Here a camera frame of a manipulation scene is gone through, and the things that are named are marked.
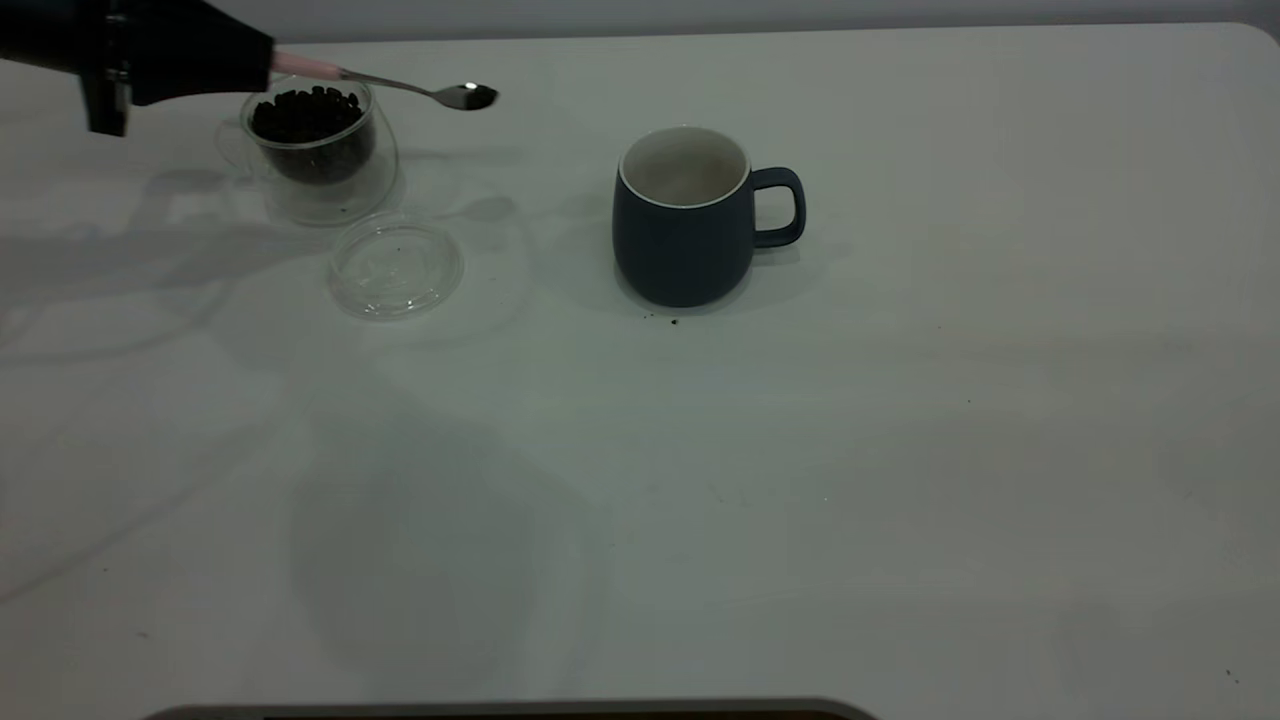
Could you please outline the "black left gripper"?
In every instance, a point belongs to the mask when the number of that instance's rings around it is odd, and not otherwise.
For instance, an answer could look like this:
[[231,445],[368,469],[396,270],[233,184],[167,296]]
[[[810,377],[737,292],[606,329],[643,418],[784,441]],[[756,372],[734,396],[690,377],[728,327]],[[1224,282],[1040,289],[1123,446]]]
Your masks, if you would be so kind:
[[131,102],[259,94],[275,41],[206,1],[3,1],[3,59],[76,76],[93,133],[123,137]]

